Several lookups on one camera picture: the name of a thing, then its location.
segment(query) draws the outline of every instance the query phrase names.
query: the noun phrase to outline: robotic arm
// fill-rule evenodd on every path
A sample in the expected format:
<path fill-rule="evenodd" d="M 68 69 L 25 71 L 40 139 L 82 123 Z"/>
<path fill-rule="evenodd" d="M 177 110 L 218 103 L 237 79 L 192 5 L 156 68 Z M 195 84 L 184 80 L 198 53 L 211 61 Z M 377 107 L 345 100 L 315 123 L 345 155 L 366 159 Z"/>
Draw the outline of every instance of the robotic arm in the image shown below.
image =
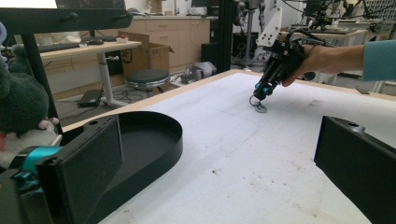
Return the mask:
<path fill-rule="evenodd" d="M 245 3 L 247 3 L 247 9 L 256 9 L 259 7 L 261 0 L 246 0 L 244 1 Z"/>
<path fill-rule="evenodd" d="M 263 49 L 271 51 L 271 57 L 264 63 L 263 75 L 260 81 L 256 84 L 253 95 L 249 102 L 255 106 L 256 111 L 265 112 L 267 109 L 261 104 L 268 95 L 271 95 L 281 81 L 287 79 L 291 74 L 301 65 L 305 58 L 303 46 L 299 43 L 301 39 L 291 40 L 294 33 L 302 33 L 308 36 L 312 42 L 321 45 L 327 45 L 322 39 L 308 33 L 305 30 L 292 30 L 284 40 L 278 40 L 281 20 L 282 8 L 277 7 L 275 2 L 271 0 L 270 10 L 274 15 L 259 38 L 256 40 L 258 46 Z M 252 102 L 255 97 L 259 102 Z"/>

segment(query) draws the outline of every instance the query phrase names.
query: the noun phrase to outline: wooden cabinet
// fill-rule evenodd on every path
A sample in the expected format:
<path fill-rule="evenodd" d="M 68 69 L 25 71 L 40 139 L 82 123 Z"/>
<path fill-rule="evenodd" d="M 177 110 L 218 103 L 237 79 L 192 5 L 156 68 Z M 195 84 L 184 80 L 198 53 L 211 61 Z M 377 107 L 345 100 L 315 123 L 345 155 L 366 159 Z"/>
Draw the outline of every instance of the wooden cabinet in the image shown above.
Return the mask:
<path fill-rule="evenodd" d="M 149 35 L 149 42 L 170 46 L 174 51 L 169 55 L 170 71 L 178 72 L 200 62 L 201 45 L 210 40 L 210 19 L 133 19 L 130 27 L 120 30 Z"/>

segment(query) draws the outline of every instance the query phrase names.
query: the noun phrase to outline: stool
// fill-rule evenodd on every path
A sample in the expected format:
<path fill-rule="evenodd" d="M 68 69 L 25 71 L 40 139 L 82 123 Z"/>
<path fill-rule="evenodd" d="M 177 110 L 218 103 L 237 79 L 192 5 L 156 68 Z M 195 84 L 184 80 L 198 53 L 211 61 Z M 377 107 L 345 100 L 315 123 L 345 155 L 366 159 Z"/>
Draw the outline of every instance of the stool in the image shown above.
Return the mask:
<path fill-rule="evenodd" d="M 125 78 L 128 86 L 147 92 L 148 97 L 152 96 L 152 89 L 157 88 L 163 92 L 161 85 L 170 79 L 169 72 L 161 69 L 146 69 L 132 72 Z"/>

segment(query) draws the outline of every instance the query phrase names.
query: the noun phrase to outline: stuffed animal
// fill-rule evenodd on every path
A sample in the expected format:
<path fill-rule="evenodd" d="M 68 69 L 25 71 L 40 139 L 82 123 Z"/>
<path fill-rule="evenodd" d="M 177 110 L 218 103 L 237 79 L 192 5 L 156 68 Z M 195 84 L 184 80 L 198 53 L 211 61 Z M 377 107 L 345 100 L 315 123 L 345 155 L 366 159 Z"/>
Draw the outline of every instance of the stuffed animal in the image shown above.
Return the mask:
<path fill-rule="evenodd" d="M 5 27 L 0 22 L 0 41 Z M 0 60 L 0 166 L 7 169 L 23 149 L 50 146 L 58 134 L 53 125 L 59 120 L 47 119 L 49 97 L 32 76 L 23 45 L 12 47 L 15 58 Z"/>

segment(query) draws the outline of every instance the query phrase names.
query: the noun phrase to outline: human arm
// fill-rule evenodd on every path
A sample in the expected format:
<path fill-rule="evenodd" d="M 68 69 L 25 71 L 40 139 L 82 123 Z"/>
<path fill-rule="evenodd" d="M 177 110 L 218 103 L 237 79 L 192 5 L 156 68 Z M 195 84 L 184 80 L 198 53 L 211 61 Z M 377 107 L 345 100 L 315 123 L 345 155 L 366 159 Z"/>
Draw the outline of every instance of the human arm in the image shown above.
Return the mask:
<path fill-rule="evenodd" d="M 364 46 L 328 48 L 304 45 L 306 58 L 294 73 L 282 81 L 282 86 L 289 86 L 296 78 L 303 77 L 306 72 L 323 72 L 338 74 L 347 70 L 363 68 Z"/>

